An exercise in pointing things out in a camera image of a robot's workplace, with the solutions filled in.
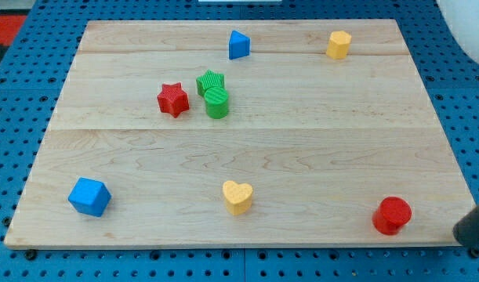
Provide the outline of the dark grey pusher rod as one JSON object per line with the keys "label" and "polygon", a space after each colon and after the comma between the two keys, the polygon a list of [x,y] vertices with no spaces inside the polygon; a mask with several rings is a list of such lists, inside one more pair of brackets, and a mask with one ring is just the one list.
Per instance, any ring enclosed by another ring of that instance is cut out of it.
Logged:
{"label": "dark grey pusher rod", "polygon": [[479,204],[454,225],[452,233],[455,240],[466,248],[479,246]]}

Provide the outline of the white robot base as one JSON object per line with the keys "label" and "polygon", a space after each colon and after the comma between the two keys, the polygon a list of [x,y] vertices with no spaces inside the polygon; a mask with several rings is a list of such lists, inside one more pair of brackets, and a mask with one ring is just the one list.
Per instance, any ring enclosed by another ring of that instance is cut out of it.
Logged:
{"label": "white robot base", "polygon": [[453,38],[479,64],[479,0],[436,0]]}

